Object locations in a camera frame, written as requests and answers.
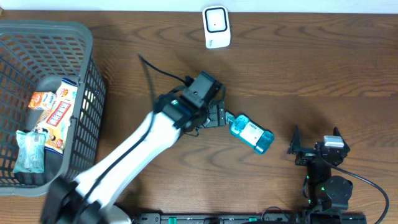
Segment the blue mouthwash bottle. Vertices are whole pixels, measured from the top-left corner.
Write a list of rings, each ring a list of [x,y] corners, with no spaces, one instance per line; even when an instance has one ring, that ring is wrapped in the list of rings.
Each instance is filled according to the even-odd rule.
[[[234,116],[226,112],[225,120],[229,124],[229,132],[251,146],[257,154],[265,154],[274,141],[271,131],[258,126],[244,114]]]

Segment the yellow snack bag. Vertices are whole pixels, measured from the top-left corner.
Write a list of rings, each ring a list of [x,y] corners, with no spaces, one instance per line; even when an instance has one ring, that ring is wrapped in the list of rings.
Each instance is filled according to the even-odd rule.
[[[75,82],[63,78],[55,93],[54,105],[40,115],[37,124],[32,129],[35,133],[46,135],[45,149],[48,151],[60,155],[64,152],[77,90],[78,86]]]

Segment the orange small carton box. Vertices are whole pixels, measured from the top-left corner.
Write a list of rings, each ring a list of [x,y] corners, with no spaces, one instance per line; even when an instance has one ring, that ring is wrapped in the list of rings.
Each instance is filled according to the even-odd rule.
[[[34,92],[28,107],[32,110],[51,110],[56,97],[56,94],[51,91]]]

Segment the teal wet wipes pack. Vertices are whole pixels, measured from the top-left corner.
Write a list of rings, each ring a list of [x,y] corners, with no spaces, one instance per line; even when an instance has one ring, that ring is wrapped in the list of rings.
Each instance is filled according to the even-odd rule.
[[[16,139],[19,152],[13,173],[44,173],[46,135],[36,132],[25,133],[17,131]]]

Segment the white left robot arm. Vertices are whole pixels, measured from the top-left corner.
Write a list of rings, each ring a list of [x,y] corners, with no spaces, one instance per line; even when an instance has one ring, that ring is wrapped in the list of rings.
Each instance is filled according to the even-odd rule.
[[[141,125],[112,153],[71,182],[57,177],[50,185],[41,223],[131,223],[115,206],[130,182],[186,132],[207,128],[224,100],[196,94],[168,93],[154,101]]]

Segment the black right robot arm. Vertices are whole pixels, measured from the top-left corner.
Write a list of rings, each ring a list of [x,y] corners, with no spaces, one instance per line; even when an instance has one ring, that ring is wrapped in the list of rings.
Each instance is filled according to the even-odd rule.
[[[309,199],[308,214],[341,213],[348,209],[353,184],[342,176],[332,175],[331,170],[340,165],[349,152],[337,128],[313,148],[302,146],[299,128],[295,128],[287,153],[296,156],[295,165],[307,168],[303,194]]]

